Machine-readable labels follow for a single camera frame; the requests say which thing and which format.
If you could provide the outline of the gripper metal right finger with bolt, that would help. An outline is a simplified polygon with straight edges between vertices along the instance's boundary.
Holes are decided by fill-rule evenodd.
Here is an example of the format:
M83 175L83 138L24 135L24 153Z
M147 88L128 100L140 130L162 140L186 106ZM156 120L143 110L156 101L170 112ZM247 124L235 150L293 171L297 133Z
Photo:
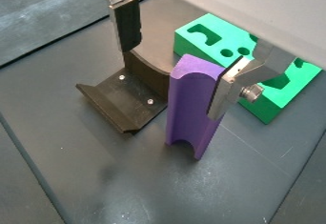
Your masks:
M259 39L254 59L239 56L218 77L206 114L218 120L241 98L254 103L262 94L259 82L279 76L295 55Z

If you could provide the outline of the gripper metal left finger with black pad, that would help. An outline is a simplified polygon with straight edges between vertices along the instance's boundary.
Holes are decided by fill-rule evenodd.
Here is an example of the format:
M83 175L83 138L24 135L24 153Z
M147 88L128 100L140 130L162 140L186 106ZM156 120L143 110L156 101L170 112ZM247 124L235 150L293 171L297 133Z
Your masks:
M131 51L142 42L139 0L106 0L116 29L122 52Z

